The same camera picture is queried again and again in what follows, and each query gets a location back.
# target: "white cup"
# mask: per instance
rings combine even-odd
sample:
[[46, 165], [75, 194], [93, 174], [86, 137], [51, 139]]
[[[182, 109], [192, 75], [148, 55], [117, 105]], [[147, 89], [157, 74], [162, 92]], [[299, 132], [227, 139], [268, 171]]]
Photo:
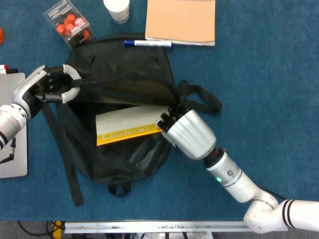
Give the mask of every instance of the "white cup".
[[103, 2], [115, 22], [124, 23], [129, 19], [130, 0], [103, 0]]

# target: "blue carpet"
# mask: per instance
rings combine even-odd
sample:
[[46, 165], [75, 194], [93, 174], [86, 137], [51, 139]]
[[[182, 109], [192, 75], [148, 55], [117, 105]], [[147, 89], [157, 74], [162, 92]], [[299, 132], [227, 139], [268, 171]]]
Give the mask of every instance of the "blue carpet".
[[[63, 64], [70, 48], [43, 17], [56, 0], [1, 0], [0, 64], [30, 74]], [[116, 24], [102, 0], [74, 0], [96, 36], [144, 31], [146, 0], [131, 1]], [[217, 0], [216, 46], [167, 51], [178, 83], [213, 92], [220, 115], [201, 114], [218, 146], [256, 183], [292, 199], [319, 200], [319, 2]], [[239, 204], [205, 171], [172, 149], [152, 177], [124, 198], [78, 174], [84, 205], [75, 207], [63, 162], [42, 113], [29, 121], [29, 173], [0, 181], [0, 220], [240, 220]]]

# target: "robotic hand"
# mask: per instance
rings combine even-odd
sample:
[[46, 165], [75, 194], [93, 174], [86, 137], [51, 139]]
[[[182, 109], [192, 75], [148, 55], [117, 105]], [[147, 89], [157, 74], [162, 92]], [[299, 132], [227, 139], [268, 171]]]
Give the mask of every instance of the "robotic hand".
[[286, 227], [319, 232], [319, 202], [277, 200], [256, 186], [223, 148], [215, 149], [216, 137], [194, 110], [169, 108], [156, 122], [162, 135], [194, 160], [204, 159], [206, 169], [240, 203], [253, 200], [244, 222], [256, 233]]
[[12, 94], [10, 106], [0, 107], [0, 149], [2, 149], [26, 125], [26, 119], [34, 117], [45, 103], [67, 103], [80, 91], [75, 87], [62, 94], [54, 94], [67, 85], [69, 75], [73, 80], [81, 79], [79, 73], [69, 65], [48, 68], [40, 66], [18, 86]]

